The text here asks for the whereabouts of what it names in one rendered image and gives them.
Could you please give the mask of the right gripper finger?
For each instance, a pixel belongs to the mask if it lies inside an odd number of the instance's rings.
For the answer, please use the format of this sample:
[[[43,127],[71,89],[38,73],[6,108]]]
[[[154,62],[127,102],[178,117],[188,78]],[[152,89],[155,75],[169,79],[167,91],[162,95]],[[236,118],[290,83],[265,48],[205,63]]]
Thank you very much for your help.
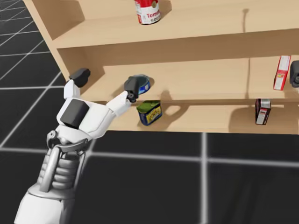
[[[299,88],[299,60],[293,61],[290,65],[289,81],[293,88]]]

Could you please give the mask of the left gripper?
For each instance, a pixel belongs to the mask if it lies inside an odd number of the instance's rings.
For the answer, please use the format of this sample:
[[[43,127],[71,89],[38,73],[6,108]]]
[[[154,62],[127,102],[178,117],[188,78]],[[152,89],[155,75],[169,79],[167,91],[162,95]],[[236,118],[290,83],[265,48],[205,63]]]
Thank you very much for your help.
[[[88,68],[78,69],[64,85],[66,100],[57,114],[60,139],[80,141],[102,137],[115,115],[119,117],[124,114],[139,97],[138,78],[130,76],[124,83],[124,91],[106,105],[81,100],[80,88],[87,84],[90,74]]]

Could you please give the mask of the blue flat can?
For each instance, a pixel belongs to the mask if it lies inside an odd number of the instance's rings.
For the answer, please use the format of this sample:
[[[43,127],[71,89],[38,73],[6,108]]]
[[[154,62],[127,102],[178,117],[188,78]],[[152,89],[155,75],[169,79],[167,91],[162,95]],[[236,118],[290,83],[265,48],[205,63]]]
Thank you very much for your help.
[[[129,79],[135,78],[139,83],[139,95],[146,93],[150,89],[150,78],[145,74],[130,76]]]

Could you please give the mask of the green and blue rectangular can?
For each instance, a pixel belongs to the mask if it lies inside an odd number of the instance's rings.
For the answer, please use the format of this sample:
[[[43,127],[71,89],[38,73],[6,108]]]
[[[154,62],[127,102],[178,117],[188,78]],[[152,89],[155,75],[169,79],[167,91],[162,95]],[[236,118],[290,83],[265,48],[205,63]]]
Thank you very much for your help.
[[[140,121],[143,125],[149,126],[159,119],[163,112],[160,100],[146,100],[137,106]]]

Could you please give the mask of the red and white can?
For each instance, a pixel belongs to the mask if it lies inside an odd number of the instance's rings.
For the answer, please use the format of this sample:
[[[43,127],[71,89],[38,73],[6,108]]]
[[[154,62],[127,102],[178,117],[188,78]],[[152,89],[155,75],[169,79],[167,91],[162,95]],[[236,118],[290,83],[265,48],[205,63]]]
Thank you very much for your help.
[[[151,25],[161,19],[158,0],[134,0],[138,21],[141,25]]]

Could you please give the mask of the red and white carton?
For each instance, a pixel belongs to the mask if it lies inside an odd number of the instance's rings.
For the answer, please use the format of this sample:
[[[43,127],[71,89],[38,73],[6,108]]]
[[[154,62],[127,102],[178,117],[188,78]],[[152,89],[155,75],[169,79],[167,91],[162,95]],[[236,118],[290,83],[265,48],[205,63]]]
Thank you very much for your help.
[[[277,71],[274,78],[273,89],[283,91],[287,79],[291,56],[280,56]]]

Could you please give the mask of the dark red carton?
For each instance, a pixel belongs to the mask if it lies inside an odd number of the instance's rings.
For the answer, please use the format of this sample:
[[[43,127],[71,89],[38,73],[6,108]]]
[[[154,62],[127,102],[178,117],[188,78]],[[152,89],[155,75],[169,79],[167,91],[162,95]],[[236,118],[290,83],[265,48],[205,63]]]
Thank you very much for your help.
[[[256,99],[255,102],[255,122],[256,125],[266,125],[271,111],[270,99]]]

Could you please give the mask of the pale wooden shelf unit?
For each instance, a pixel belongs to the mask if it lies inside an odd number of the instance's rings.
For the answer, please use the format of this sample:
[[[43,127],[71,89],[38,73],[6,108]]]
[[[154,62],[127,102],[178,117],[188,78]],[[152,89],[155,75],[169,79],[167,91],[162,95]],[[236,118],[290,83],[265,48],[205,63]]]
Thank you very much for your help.
[[[145,74],[163,116],[131,107],[111,130],[299,134],[299,90],[273,89],[280,56],[299,60],[299,0],[159,0],[162,18],[138,22],[134,0],[24,0],[63,76],[88,68],[84,100],[107,102]],[[270,99],[256,125],[256,99]]]

